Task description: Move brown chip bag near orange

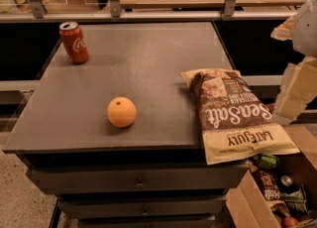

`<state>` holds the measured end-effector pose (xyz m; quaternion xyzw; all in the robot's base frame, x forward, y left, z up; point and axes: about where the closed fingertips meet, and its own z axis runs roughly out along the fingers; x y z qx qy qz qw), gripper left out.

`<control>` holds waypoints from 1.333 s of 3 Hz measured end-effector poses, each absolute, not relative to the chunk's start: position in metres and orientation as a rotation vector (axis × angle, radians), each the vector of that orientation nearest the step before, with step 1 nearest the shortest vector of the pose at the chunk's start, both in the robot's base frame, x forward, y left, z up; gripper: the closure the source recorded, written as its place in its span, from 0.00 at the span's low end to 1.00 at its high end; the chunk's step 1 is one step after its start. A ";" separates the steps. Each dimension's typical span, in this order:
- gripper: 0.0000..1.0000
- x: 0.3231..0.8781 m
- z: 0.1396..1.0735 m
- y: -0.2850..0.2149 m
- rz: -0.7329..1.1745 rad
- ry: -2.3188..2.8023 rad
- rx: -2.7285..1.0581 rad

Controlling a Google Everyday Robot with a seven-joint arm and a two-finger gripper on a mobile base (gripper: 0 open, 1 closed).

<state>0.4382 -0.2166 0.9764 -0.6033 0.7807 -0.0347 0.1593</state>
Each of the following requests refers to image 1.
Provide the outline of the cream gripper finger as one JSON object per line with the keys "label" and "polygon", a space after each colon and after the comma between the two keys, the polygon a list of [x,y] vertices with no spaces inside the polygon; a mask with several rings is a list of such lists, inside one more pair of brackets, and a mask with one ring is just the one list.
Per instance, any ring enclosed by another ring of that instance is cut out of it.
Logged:
{"label": "cream gripper finger", "polygon": [[274,28],[270,36],[279,41],[287,41],[293,39],[295,15],[287,18],[282,24]]}
{"label": "cream gripper finger", "polygon": [[317,58],[305,57],[299,64],[290,63],[281,79],[272,112],[272,121],[288,125],[317,97]]}

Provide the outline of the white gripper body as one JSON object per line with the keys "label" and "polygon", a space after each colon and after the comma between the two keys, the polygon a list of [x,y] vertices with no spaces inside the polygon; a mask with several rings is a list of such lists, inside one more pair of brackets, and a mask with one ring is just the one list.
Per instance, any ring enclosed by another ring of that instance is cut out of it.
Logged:
{"label": "white gripper body", "polygon": [[293,48],[297,52],[317,57],[317,0],[307,0],[300,7],[292,33]]}

